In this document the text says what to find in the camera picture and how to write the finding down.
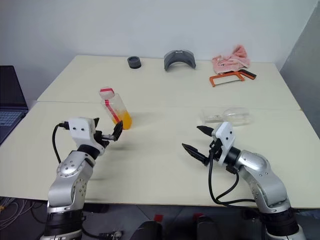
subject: white table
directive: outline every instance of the white table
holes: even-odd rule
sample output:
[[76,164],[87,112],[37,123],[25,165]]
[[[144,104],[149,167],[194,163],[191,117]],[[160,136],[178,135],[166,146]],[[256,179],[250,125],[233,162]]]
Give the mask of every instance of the white table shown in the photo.
[[[130,113],[132,129],[124,131],[118,142],[111,142],[97,159],[86,200],[214,205],[208,191],[208,168],[181,146],[186,143],[208,152],[211,139],[196,128],[200,109],[132,106]],[[252,124],[234,128],[234,146],[260,153],[270,161],[293,207],[320,207],[320,141],[303,112],[250,109],[250,113]],[[53,128],[77,116],[100,117],[97,129],[104,133],[114,127],[99,103],[38,102],[0,146],[0,196],[47,199],[58,165],[51,142]],[[76,148],[69,132],[62,129],[57,131],[56,145],[62,159]],[[233,184],[235,176],[216,166],[212,183],[217,194]],[[251,197],[249,187],[240,180],[225,199]]]
[[[142,58],[142,67],[131,69],[126,57],[76,56],[38,98],[40,102],[100,103],[98,91],[110,86],[126,106],[231,107],[299,110],[295,98],[273,63],[252,63],[255,80],[245,78],[212,87],[215,75],[211,61],[185,63],[164,70],[164,60]],[[237,79],[231,76],[228,80]]]

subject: clear plastic container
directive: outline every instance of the clear plastic container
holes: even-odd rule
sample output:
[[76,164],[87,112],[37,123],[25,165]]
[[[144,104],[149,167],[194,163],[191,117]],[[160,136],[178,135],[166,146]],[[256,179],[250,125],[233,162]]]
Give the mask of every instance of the clear plastic container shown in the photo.
[[215,114],[212,108],[205,108],[202,109],[202,121],[203,123],[230,122],[233,126],[241,126],[250,124],[252,117],[245,107],[231,107],[222,114]]
[[131,127],[132,119],[120,95],[108,86],[101,88],[99,94],[102,98],[101,104],[114,124],[123,121],[123,129],[128,130]]

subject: pink towel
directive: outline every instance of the pink towel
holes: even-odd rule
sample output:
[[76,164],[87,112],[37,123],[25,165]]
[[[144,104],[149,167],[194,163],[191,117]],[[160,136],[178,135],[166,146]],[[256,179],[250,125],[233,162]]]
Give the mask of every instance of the pink towel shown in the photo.
[[212,59],[213,70],[217,74],[226,73],[230,71],[238,71],[239,69],[250,65],[245,47],[237,45],[229,56],[216,56]]

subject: robotic arm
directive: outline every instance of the robotic arm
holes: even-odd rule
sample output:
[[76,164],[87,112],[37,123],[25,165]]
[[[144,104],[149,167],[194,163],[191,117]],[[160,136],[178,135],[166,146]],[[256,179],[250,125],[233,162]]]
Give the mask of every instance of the robotic arm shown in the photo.
[[119,122],[111,135],[96,130],[99,118],[77,117],[60,123],[70,131],[77,150],[71,151],[57,170],[48,193],[47,219],[41,240],[80,240],[82,237],[82,209],[88,180],[98,156],[104,154],[109,141],[117,141],[122,133]]
[[232,174],[238,173],[249,185],[265,223],[270,240],[306,240],[291,209],[284,183],[271,170],[268,160],[260,154],[233,147],[236,136],[231,123],[223,122],[216,129],[198,126],[203,133],[213,137],[209,157],[190,145],[182,144],[194,158],[208,165],[210,158]]

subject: orange liquid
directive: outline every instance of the orange liquid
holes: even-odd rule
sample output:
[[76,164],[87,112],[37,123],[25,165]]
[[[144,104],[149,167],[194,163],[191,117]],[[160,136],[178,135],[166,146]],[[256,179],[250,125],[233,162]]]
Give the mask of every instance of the orange liquid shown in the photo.
[[[131,127],[132,119],[128,111],[122,112],[121,114],[118,114],[117,117],[123,121],[123,129],[128,130]],[[112,121],[114,124],[117,124],[117,120],[112,118]]]

